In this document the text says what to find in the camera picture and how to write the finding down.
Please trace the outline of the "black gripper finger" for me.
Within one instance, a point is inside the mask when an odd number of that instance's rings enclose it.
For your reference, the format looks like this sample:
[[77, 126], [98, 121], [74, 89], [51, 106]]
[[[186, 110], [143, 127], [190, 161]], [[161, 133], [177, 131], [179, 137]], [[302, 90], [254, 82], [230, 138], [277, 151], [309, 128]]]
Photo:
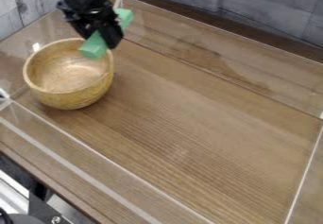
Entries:
[[115, 49], [125, 38], [121, 21], [113, 19], [110, 21], [97, 21], [95, 31], [105, 40], [109, 49]]

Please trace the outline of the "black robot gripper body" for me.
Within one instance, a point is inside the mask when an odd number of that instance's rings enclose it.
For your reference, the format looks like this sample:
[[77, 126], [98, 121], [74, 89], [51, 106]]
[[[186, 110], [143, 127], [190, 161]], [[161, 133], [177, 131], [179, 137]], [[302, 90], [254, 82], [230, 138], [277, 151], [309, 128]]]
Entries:
[[118, 19], [110, 0], [59, 0], [58, 8], [66, 21], [86, 39], [95, 32], [97, 21]]

